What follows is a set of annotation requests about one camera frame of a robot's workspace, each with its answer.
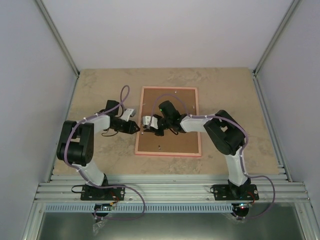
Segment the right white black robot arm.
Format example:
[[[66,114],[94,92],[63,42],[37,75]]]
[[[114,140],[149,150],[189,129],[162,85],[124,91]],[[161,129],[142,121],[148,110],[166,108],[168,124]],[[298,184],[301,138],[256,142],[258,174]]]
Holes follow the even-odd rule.
[[[216,149],[224,155],[228,168],[226,193],[232,199],[240,200],[248,193],[251,184],[246,173],[243,150],[247,144],[244,129],[225,111],[212,115],[181,114],[169,101],[159,105],[162,116],[145,115],[141,118],[145,132],[163,136],[165,130],[174,134],[199,132],[206,133]]]

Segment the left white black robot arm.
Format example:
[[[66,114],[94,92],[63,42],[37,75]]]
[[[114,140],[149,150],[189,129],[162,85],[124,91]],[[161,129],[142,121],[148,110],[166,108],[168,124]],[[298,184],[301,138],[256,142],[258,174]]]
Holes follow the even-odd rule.
[[[82,176],[99,200],[108,197],[110,188],[106,174],[93,160],[95,135],[106,130],[128,135],[139,132],[139,126],[131,120],[135,114],[135,109],[124,108],[122,102],[108,100],[106,108],[94,115],[80,121],[66,120],[62,125],[56,156]]]

